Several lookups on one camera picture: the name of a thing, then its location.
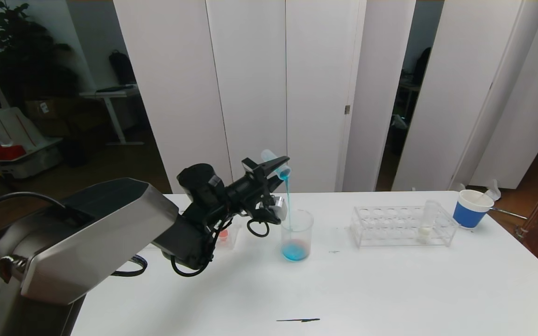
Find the table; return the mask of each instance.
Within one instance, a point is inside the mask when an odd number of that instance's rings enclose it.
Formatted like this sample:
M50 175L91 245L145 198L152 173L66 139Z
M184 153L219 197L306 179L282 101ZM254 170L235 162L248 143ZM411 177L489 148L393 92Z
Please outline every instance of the table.
M168 198L189 204L185 195ZM93 289L72 334L538 336L538 260L489 216L459 229L450 247L353 244L353 206L427 199L451 213L457 192L292 194L292 207L315 218L311 254L299 263L279 255L274 225L267 238L241 230L233 251L217 251L189 279L149 246L141 252L147 271ZM313 318L320 321L276 322Z
M420 93L420 85L413 84L409 81L400 81L398 89L408 90L408 98L406 99L406 107L404 108L404 117L408 117L408 109L410 108L410 100L412 99L412 93Z
M81 97L100 98L105 102L105 106L107 107L107 112L109 112L109 117L111 118L111 123L113 124L113 129L115 130L115 134L117 134L118 139L120 140L120 142L110 142L108 143L108 145L143 145L144 144L144 142L142 141L133 141L133 142L126 141L126 136L124 136L124 131L121 129L120 121L118 120L117 114L115 113L115 109L113 108L113 104L111 103L111 98L128 98L130 96L135 96L140 93L141 92L138 90L137 87L133 87L131 89L119 90L119 91L112 91L112 92L90 91L90 92L80 93Z

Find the black mark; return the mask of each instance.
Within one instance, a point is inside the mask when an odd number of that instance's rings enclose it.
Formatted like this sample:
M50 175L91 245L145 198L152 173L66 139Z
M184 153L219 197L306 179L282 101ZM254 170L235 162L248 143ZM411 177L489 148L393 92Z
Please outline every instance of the black mark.
M277 320L278 322L291 322L291 321L301 321L301 322L311 322L311 321L320 321L320 319L293 319L293 320Z

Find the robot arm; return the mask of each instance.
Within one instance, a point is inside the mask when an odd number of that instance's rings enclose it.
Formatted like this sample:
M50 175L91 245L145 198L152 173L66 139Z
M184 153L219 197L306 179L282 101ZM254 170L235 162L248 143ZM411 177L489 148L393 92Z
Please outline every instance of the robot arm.
M234 215L281 223L287 210L271 195L281 180L268 176L288 159L245 159L245 176L227 187L208 164L186 168L178 181L192 204L182 215L149 183L128 178L62 202L4 196L52 205L0 229L0 336L69 335L85 294L151 242L178 274L200 274ZM177 264L197 271L184 273Z

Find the blue cup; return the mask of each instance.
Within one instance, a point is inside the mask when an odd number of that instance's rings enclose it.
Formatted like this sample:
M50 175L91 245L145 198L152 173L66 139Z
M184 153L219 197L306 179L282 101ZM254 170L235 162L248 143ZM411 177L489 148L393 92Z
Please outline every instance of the blue cup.
M474 228L493 206L491 197L476 191L463 190L458 196L454 219L465 228Z

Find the potted plant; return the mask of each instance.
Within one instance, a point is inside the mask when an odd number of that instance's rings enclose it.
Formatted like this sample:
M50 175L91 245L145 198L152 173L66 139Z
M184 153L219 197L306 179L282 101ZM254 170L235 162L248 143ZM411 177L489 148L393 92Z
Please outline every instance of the potted plant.
M0 1L0 88L21 109L25 100L78 92L77 75L60 63L69 45L56 43L45 27L31 21L27 8Z

